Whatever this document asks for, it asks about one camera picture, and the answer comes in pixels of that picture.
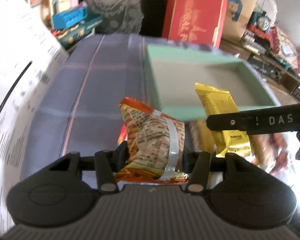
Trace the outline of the orange puffy snack bag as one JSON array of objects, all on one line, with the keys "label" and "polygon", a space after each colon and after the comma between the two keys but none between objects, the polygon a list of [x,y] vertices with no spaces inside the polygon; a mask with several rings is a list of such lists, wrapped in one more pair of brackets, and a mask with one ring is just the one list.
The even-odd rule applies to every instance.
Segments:
[{"label": "orange puffy snack bag", "polygon": [[121,100],[120,111],[129,157],[116,172],[116,181],[185,184],[189,178],[183,171],[185,124],[130,97]]}]

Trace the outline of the long yellow snack bar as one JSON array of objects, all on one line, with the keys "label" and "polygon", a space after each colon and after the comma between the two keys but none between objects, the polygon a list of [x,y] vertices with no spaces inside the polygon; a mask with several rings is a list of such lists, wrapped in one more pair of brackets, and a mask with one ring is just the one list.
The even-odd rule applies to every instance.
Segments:
[{"label": "long yellow snack bar", "polygon": [[189,122],[190,136],[196,152],[204,151],[211,155],[216,153],[216,144],[212,132],[204,119]]}]

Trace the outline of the rainbow red candy bag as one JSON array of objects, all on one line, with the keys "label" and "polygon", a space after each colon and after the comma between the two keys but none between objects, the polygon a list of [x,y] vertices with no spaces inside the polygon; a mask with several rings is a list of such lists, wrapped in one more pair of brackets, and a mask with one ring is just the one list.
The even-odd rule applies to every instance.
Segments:
[{"label": "rainbow red candy bag", "polygon": [[119,137],[117,140],[117,145],[120,145],[122,142],[127,141],[127,137],[128,137],[127,129],[126,129],[125,124],[123,124],[120,129]]}]

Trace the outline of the purple plaid tablecloth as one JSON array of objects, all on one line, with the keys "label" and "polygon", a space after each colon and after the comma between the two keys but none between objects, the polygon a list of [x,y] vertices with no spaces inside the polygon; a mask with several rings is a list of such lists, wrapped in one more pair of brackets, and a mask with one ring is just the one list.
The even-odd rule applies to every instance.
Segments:
[{"label": "purple plaid tablecloth", "polygon": [[131,97],[151,106],[145,79],[149,44],[230,55],[204,44],[136,34],[84,39],[63,64],[34,115],[21,179],[69,152],[91,156],[117,148],[123,125],[120,101]]}]

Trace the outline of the wooden tv cabinet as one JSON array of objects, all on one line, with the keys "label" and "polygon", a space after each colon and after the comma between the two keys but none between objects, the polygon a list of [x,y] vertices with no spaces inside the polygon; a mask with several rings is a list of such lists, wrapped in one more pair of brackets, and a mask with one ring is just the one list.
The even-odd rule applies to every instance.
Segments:
[{"label": "wooden tv cabinet", "polygon": [[238,42],[222,39],[219,47],[247,61],[272,89],[282,105],[300,103],[300,78],[291,69],[287,69],[270,55],[258,55]]}]

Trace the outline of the mint green cardboard box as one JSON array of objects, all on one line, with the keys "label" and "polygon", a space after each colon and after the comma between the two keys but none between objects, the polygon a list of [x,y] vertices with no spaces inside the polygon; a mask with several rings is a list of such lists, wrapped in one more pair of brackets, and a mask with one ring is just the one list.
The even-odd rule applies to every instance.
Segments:
[{"label": "mint green cardboard box", "polygon": [[240,111],[280,105],[251,65],[218,51],[149,44],[145,72],[150,105],[183,122],[206,118],[196,83],[228,90]]}]

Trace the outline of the blue toy train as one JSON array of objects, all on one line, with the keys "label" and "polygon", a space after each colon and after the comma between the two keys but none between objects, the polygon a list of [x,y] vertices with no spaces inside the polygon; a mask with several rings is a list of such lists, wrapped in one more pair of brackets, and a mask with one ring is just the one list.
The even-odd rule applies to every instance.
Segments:
[{"label": "blue toy train", "polygon": [[266,11],[261,10],[261,11],[253,11],[247,26],[254,27],[257,30],[267,34],[269,33],[271,25],[272,25],[271,19],[267,15]]}]

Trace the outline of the brown cardboard box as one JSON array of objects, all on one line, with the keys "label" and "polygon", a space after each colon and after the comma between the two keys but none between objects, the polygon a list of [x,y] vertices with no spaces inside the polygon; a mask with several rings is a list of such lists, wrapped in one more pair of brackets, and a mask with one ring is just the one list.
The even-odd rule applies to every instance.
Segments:
[{"label": "brown cardboard box", "polygon": [[257,0],[228,1],[222,39],[239,41],[247,27]]}]

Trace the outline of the white printed instruction sheet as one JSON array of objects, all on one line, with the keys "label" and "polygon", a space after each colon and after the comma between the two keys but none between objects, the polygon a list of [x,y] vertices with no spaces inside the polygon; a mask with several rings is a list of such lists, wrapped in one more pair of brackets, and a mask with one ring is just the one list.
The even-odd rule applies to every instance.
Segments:
[{"label": "white printed instruction sheet", "polygon": [[20,179],[33,117],[68,53],[25,0],[0,0],[0,235]]}]

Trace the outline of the red gift box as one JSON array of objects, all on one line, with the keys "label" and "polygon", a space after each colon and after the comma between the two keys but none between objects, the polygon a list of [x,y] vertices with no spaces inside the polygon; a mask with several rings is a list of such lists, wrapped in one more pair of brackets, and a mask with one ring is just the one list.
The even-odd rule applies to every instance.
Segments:
[{"label": "red gift box", "polygon": [[227,2],[228,0],[167,0],[162,37],[218,48]]}]

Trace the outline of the toy kitchen playset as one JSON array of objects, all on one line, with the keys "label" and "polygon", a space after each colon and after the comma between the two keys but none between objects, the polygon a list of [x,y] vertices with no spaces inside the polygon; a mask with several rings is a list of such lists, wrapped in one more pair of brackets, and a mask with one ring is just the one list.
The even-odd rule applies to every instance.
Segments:
[{"label": "toy kitchen playset", "polygon": [[26,0],[57,41],[69,50],[93,35],[103,16],[88,11],[83,0]]}]

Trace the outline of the grey lace cloth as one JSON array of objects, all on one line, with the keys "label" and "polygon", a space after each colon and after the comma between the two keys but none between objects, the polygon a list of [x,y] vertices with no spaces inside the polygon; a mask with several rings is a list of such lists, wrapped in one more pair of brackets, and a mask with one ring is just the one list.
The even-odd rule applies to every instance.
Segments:
[{"label": "grey lace cloth", "polygon": [[90,13],[103,16],[96,28],[101,34],[132,34],[141,30],[143,12],[141,0],[84,0]]}]

